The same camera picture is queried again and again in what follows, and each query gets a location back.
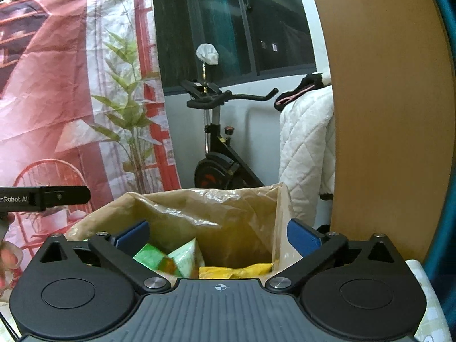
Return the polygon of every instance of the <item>black handle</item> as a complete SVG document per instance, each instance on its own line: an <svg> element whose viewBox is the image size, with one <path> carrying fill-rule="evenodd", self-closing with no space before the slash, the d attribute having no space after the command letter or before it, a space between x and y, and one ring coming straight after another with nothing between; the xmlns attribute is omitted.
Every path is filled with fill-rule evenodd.
<svg viewBox="0 0 456 342"><path fill-rule="evenodd" d="M206 83L206 86L212 90L212 92L214 94L217 94L217 95L220 95L222 94L222 90L220 90L220 88L215 84L215 83L212 83L212 82L207 82Z"/></svg>
<svg viewBox="0 0 456 342"><path fill-rule="evenodd" d="M233 95L233 97L230 98L230 100L268 101L268 100L271 100L278 93L279 93L279 89L275 88L270 93L268 93L266 96L239 94L239 95Z"/></svg>
<svg viewBox="0 0 456 342"><path fill-rule="evenodd" d="M184 80L181 81L181 86L195 99L199 99L202 96L202 93L198 90L194 82Z"/></svg>
<svg viewBox="0 0 456 342"><path fill-rule="evenodd" d="M168 280L115 248L104 237L94 235L88 240L88 247L100 259L102 267L127 278L138 294L162 293L171 289L171 283ZM151 289L144 283L149 278L162 278L165 285L156 290Z"/></svg>
<svg viewBox="0 0 456 342"><path fill-rule="evenodd" d="M209 110L218 107L219 105L225 104L233 96L231 91L225 91L221 95L216 95L216 97L200 97L199 99L187 101L187 107L192 109L203 109Z"/></svg>
<svg viewBox="0 0 456 342"><path fill-rule="evenodd" d="M325 270L334 262L336 256L347 248L347 244L348 239L345 236L341 234L331 236L318 250L266 281L266 289L273 293L293 293L300 290L311 276ZM285 288L275 288L272 284L274 280L280 278L288 279L290 284Z"/></svg>

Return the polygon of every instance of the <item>finger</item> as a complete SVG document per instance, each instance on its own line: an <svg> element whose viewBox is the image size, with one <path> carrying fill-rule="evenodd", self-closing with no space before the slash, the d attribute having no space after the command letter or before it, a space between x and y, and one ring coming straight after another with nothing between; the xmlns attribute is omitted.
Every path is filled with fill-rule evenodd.
<svg viewBox="0 0 456 342"><path fill-rule="evenodd" d="M8 214L8 223L12 224L14 222L15 216L12 212Z"/></svg>
<svg viewBox="0 0 456 342"><path fill-rule="evenodd" d="M0 270L0 292L7 289L13 281L12 271Z"/></svg>
<svg viewBox="0 0 456 342"><path fill-rule="evenodd" d="M5 288L6 288L5 271L0 270L0 290L3 291Z"/></svg>
<svg viewBox="0 0 456 342"><path fill-rule="evenodd" d="M18 268L22 262L24 254L13 243L4 241L0 246L0 260L4 268Z"/></svg>

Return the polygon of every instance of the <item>yellow wrapper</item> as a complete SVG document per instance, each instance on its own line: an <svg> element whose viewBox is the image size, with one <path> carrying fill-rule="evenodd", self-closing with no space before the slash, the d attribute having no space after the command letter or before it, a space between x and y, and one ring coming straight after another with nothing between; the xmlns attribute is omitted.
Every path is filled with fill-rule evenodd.
<svg viewBox="0 0 456 342"><path fill-rule="evenodd" d="M174 274L178 277L182 276L178 271L174 260L149 243L147 243L133 259L151 270L159 270L163 273Z"/></svg>
<svg viewBox="0 0 456 342"><path fill-rule="evenodd" d="M200 279L247 279L271 272L273 264L255 264L245 268L200 267Z"/></svg>

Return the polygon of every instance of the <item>white cloth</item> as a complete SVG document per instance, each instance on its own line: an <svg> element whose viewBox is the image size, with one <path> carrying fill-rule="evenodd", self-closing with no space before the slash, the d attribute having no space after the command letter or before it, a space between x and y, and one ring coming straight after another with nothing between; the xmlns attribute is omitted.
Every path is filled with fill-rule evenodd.
<svg viewBox="0 0 456 342"><path fill-rule="evenodd" d="M426 296L426 311L415 333L419 342L451 342L445 315L423 267L417 260L405 261Z"/></svg>
<svg viewBox="0 0 456 342"><path fill-rule="evenodd" d="M296 218L313 226L319 194L334 194L336 170L332 85L306 93L280 114L280 182Z"/></svg>

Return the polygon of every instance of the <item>red chair image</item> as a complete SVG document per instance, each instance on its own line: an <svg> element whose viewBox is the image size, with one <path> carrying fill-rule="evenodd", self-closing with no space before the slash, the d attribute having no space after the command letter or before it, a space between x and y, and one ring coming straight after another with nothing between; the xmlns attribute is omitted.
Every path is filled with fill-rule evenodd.
<svg viewBox="0 0 456 342"><path fill-rule="evenodd" d="M82 186L87 185L81 172L72 164L55 159L40 160L21 171L14 186ZM55 207L45 212L17 212L15 219L23 237L24 268L45 239L52 233L65 233L93 210L91 203Z"/></svg>

